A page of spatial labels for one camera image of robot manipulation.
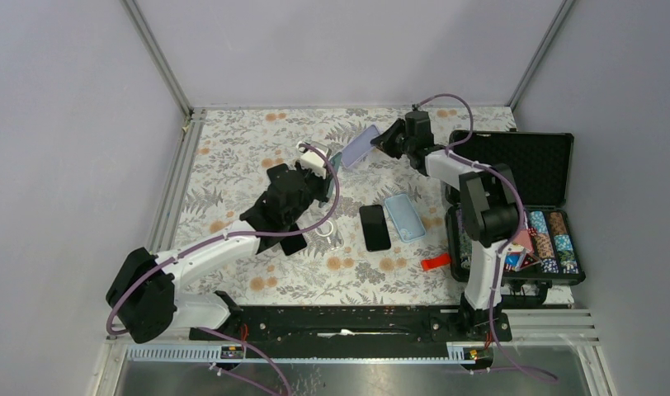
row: floral tablecloth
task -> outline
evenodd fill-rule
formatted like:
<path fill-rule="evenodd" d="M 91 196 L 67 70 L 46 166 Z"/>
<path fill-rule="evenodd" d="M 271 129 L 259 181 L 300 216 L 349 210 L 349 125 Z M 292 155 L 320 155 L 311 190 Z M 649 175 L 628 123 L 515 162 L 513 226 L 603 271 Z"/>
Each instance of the floral tablecloth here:
<path fill-rule="evenodd" d="M 334 153 L 364 128 L 383 132 L 409 108 L 283 109 L 208 111 L 196 151 L 182 214 L 174 239 L 180 247 L 216 233 L 235 221 L 268 185 L 266 170 L 293 165 L 300 141 L 326 144 Z M 429 107 L 432 131 L 445 143 L 454 129 L 467 129 L 466 110 Z M 476 130 L 509 130 L 515 120 L 507 107 L 474 108 Z M 333 216 L 337 235 L 331 243 L 306 234 L 309 246 L 285 256 L 277 245 L 248 259 L 226 263 L 190 285 L 196 293 L 226 291 L 237 304 L 458 304 L 465 284 L 448 267 L 425 272 L 420 261 L 447 249 L 441 183 L 414 171 L 408 160 L 373 151 L 353 169 L 338 173 L 342 198 Z M 388 218 L 392 247 L 367 252 L 359 207 L 407 193 L 427 235 L 403 243 Z M 302 228 L 327 212 L 311 205 Z M 554 287 L 547 303 L 567 304 L 567 287 Z"/>

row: white wall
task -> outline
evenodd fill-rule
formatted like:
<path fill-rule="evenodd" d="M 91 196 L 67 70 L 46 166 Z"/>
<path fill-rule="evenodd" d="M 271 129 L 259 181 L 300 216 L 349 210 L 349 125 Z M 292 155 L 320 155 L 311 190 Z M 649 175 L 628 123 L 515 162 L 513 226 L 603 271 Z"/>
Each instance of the white wall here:
<path fill-rule="evenodd" d="M 194 106 L 504 104 L 561 0 L 138 0 Z"/>
<path fill-rule="evenodd" d="M 80 395 L 181 114 L 117 1 L 0 1 L 0 396 Z"/>
<path fill-rule="evenodd" d="M 578 2 L 516 117 L 576 135 L 573 289 L 619 394 L 670 394 L 670 0 Z"/>

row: smartphone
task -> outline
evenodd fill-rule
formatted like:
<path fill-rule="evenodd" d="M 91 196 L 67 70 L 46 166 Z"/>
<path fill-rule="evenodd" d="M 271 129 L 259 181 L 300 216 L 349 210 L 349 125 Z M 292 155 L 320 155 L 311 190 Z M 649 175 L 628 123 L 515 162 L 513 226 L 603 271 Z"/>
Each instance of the smartphone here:
<path fill-rule="evenodd" d="M 381 205 L 369 205 L 359 208 L 364 243 L 369 252 L 391 249 L 389 228 L 386 227 L 384 208 Z"/>

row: red strap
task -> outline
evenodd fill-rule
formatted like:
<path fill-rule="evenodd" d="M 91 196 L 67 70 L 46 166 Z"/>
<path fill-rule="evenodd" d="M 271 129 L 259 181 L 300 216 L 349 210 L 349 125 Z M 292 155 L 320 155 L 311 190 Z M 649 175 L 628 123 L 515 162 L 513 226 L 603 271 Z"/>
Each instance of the red strap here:
<path fill-rule="evenodd" d="M 420 262 L 423 271 L 430 271 L 441 266 L 446 266 L 447 264 L 451 264 L 451 257 L 449 257 L 449 253 L 444 253 L 439 257 L 422 260 Z"/>

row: open case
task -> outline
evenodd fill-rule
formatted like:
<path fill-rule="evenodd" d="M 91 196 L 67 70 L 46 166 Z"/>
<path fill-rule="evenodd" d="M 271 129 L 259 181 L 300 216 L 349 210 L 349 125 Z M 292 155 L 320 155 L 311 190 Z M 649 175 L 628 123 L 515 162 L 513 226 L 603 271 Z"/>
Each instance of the open case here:
<path fill-rule="evenodd" d="M 468 131 L 464 130 L 452 132 L 450 143 L 462 140 L 467 134 Z M 540 289 L 546 289 L 552 285 L 577 285 L 585 280 L 585 272 L 578 260 L 570 232 L 568 216 L 561 209 L 566 202 L 572 150 L 571 134 L 517 132 L 474 132 L 468 142 L 454 147 L 455 153 L 473 161 L 490 165 L 507 164 L 512 169 L 517 190 L 525 206 L 530 222 L 528 225 L 534 231 L 537 228 L 532 221 L 537 216 L 541 217 L 540 214 L 545 217 L 549 237 L 544 237 L 544 241 L 548 239 L 551 243 L 556 266 L 545 266 L 545 262 L 551 262 L 543 260 L 540 264 L 521 271 L 506 269 L 503 284 L 510 285 L 511 288 L 534 284 Z M 460 216 L 458 191 L 447 187 L 446 200 L 451 204 L 445 216 L 449 253 L 452 257 L 451 274 L 457 281 L 466 282 L 469 279 L 471 248 L 470 238 L 465 234 Z M 562 226 L 555 227 L 555 220 L 562 222 Z M 531 237 L 535 252 L 539 252 L 538 243 L 542 242 L 538 238 L 535 234 Z M 570 252 L 557 248 L 567 249 L 561 243 L 565 240 L 563 238 L 570 241 Z M 545 243 L 542 243 L 542 249 L 547 252 Z"/>

